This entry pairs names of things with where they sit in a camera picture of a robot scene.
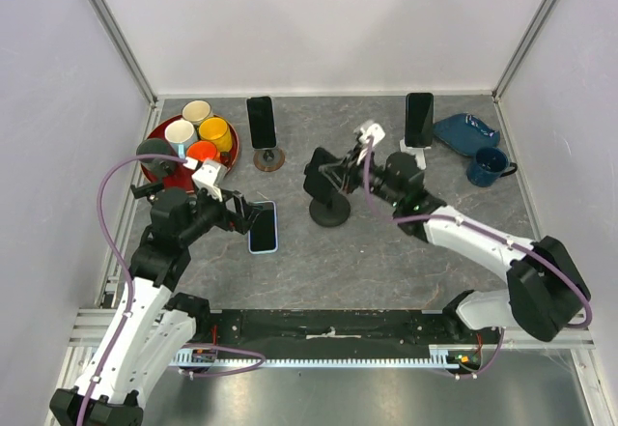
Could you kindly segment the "light blue cased phone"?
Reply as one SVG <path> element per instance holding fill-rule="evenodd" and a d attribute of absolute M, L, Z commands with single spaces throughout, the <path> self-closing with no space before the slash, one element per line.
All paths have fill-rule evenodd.
<path fill-rule="evenodd" d="M 277 211 L 273 201 L 259 202 L 261 208 L 248 233 L 251 254 L 268 254 L 278 249 Z"/>

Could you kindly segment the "black round-base phone stand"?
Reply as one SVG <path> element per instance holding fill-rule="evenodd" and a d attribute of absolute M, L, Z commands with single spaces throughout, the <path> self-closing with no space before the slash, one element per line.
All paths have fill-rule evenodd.
<path fill-rule="evenodd" d="M 155 196 L 164 189 L 164 182 L 157 181 L 147 183 L 145 185 L 131 185 L 130 191 L 134 199 L 142 199 L 146 198 L 149 202 L 151 202 Z"/>

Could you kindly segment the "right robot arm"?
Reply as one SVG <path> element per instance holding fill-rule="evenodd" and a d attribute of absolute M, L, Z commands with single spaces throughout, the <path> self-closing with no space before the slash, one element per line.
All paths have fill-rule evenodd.
<path fill-rule="evenodd" d="M 449 340 L 461 343 L 489 327 L 520 327 L 550 342 L 566 327 L 590 325 L 590 292 L 561 241 L 514 237 L 463 215 L 425 188 L 413 156 L 396 152 L 377 165 L 361 146 L 342 158 L 318 148 L 304 175 L 314 201 L 326 205 L 361 188 L 368 202 L 379 198 L 393 207 L 390 220 L 406 235 L 456 252 L 505 282 L 503 290 L 465 291 L 444 308 L 441 326 Z"/>

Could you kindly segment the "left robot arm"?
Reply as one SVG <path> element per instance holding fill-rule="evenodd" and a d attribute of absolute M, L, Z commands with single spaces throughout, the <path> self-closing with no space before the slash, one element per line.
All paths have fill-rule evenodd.
<path fill-rule="evenodd" d="M 151 222 L 125 265 L 122 299 L 88 367 L 49 408 L 61 425 L 139 425 L 149 397 L 173 356 L 211 334 L 210 305 L 175 289 L 189 247 L 213 228 L 245 235 L 264 210 L 237 191 L 190 195 L 151 183 L 133 190 L 151 205 Z"/>

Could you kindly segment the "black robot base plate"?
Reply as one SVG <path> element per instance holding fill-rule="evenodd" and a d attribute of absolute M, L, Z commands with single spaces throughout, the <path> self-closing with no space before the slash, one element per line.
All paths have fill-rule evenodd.
<path fill-rule="evenodd" d="M 420 358 L 432 345 L 475 348 L 498 339 L 496 330 L 420 310 L 225 309 L 200 320 L 191 341 L 287 360 Z"/>

